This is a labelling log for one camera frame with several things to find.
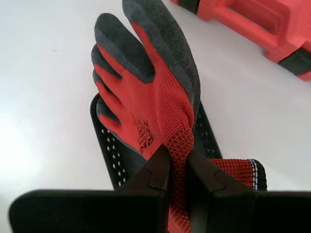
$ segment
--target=white table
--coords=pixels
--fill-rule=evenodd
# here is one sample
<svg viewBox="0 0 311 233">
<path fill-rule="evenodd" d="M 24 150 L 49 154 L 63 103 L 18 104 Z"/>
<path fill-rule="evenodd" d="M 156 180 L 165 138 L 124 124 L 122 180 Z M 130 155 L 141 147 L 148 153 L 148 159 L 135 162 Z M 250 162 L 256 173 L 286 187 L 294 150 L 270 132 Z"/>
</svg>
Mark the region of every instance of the white table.
<svg viewBox="0 0 311 233">
<path fill-rule="evenodd" d="M 254 158 L 270 190 L 311 190 L 311 83 L 257 45 L 165 0 L 189 42 L 225 158 Z M 102 12 L 133 32 L 121 0 L 5 0 L 0 7 L 0 232 L 34 189 L 112 189 L 89 114 L 90 51 Z"/>
</svg>

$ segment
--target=red glove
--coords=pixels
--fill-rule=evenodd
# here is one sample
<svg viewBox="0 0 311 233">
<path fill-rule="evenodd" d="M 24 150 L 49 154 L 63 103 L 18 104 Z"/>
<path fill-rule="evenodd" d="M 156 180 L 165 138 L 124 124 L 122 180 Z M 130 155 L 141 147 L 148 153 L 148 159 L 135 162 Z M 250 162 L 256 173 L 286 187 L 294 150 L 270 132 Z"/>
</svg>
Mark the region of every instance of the red glove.
<svg viewBox="0 0 311 233">
<path fill-rule="evenodd" d="M 99 16 L 92 54 L 100 95 L 120 123 L 99 114 L 110 131 L 140 151 L 145 145 L 139 122 L 157 140 L 142 154 L 150 157 L 162 143 L 172 156 L 172 201 L 169 229 L 189 232 L 185 211 L 185 165 L 193 148 L 193 128 L 200 101 L 200 82 L 186 39 L 160 0 L 124 0 L 123 10 L 143 45 L 110 14 Z"/>
</svg>

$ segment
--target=glove finger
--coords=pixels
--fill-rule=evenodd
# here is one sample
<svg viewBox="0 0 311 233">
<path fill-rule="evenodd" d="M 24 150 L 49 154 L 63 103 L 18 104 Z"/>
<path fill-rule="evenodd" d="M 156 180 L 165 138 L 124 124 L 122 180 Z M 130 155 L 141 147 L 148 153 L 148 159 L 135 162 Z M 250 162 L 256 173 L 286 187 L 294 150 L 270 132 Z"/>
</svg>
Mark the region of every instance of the glove finger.
<svg viewBox="0 0 311 233">
<path fill-rule="evenodd" d="M 119 134 L 121 124 L 117 116 L 108 108 L 103 99 L 99 99 L 96 104 L 96 114 L 99 121 L 111 132 Z"/>
<path fill-rule="evenodd" d="M 91 53 L 92 57 L 92 63 L 93 65 L 98 65 L 101 68 L 108 71 L 110 74 L 114 75 L 117 79 L 122 79 L 120 74 L 118 74 L 112 67 L 109 65 L 109 63 L 103 58 L 101 52 L 99 51 L 97 44 L 94 45 Z"/>
<path fill-rule="evenodd" d="M 123 112 L 123 105 L 121 101 L 114 95 L 114 93 L 106 86 L 96 71 L 93 71 L 93 79 L 97 86 L 100 96 L 105 101 L 107 108 L 111 109 L 114 114 L 121 116 Z"/>
<path fill-rule="evenodd" d="M 165 63 L 186 91 L 196 116 L 200 80 L 186 38 L 161 0 L 123 0 L 123 11 L 140 37 L 156 72 Z"/>
<path fill-rule="evenodd" d="M 113 92 L 109 89 L 109 87 L 103 82 L 103 80 L 101 79 L 101 77 L 99 77 L 99 75 L 96 73 L 95 70 L 93 70 L 93 80 L 94 80 L 95 85 L 97 86 L 97 89 L 98 89 L 98 86 L 99 86 L 99 85 L 102 85 L 111 95 L 116 96 L 116 95 L 113 94 Z"/>
<path fill-rule="evenodd" d="M 104 82 L 104 84 L 107 87 L 109 87 L 109 90 L 111 90 L 114 93 L 115 96 L 120 96 L 119 91 L 122 76 L 120 76 L 103 58 L 101 52 L 99 51 L 96 45 L 93 47 L 91 56 L 94 69 L 96 73 L 99 75 L 99 79 L 96 79 L 96 81 L 100 81 L 101 79 Z"/>
<path fill-rule="evenodd" d="M 114 15 L 101 14 L 94 30 L 103 57 L 121 76 L 130 72 L 145 82 L 153 77 L 155 70 L 143 45 Z"/>
</svg>

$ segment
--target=glove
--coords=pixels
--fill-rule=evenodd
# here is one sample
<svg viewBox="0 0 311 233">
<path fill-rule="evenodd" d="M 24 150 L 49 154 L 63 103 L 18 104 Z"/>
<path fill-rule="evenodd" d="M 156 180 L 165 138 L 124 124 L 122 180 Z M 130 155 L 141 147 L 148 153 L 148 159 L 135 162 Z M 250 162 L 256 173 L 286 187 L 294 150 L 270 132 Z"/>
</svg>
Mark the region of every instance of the glove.
<svg viewBox="0 0 311 233">
<path fill-rule="evenodd" d="M 183 33 L 160 0 L 123 0 L 123 11 L 143 45 L 113 15 L 97 19 L 94 79 L 108 106 L 98 106 L 99 119 L 146 157 L 159 143 L 169 150 L 173 165 L 169 230 L 190 232 L 185 165 L 199 108 L 197 69 Z M 133 137 L 129 132 L 135 127 Z"/>
</svg>

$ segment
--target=red knit fabric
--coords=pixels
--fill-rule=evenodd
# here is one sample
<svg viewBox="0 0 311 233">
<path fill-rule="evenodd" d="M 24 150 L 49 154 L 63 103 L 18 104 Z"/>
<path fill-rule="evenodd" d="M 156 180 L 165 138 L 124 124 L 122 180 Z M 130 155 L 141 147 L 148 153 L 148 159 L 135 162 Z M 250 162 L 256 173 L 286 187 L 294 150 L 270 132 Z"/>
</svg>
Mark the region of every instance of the red knit fabric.
<svg viewBox="0 0 311 233">
<path fill-rule="evenodd" d="M 176 224 L 180 230 L 174 232 L 190 232 L 189 220 L 184 206 L 184 183 L 186 158 L 193 148 L 193 106 L 186 91 L 154 49 L 145 31 L 134 22 L 133 28 L 139 35 L 154 65 L 155 77 L 153 82 L 145 84 L 140 81 L 101 46 L 99 46 L 101 54 L 112 68 L 122 76 L 122 79 L 112 78 L 111 75 L 99 75 L 120 100 L 122 107 L 140 122 L 148 122 L 155 138 L 170 151 L 173 161 L 173 197 L 169 227 Z M 108 92 L 101 90 L 100 94 L 105 102 L 111 99 L 111 94 Z M 116 108 L 115 103 L 116 101 L 106 102 L 112 111 Z M 111 130 L 121 136 L 125 142 L 133 141 L 130 138 L 131 135 L 120 131 L 116 124 L 106 126 L 109 129 L 113 127 Z"/>
<path fill-rule="evenodd" d="M 253 167 L 248 159 L 211 159 L 210 161 L 238 181 L 253 187 Z"/>
<path fill-rule="evenodd" d="M 95 64 L 94 67 L 99 76 L 115 78 L 99 65 Z M 118 135 L 127 145 L 139 151 L 146 160 L 150 159 L 162 143 L 156 138 L 155 134 L 151 132 L 148 121 L 141 121 L 135 118 L 125 109 L 120 100 L 114 95 L 111 95 L 100 82 L 96 82 L 95 84 L 104 102 L 120 121 L 119 124 L 108 116 L 99 113 L 99 120 L 101 123 Z"/>
</svg>

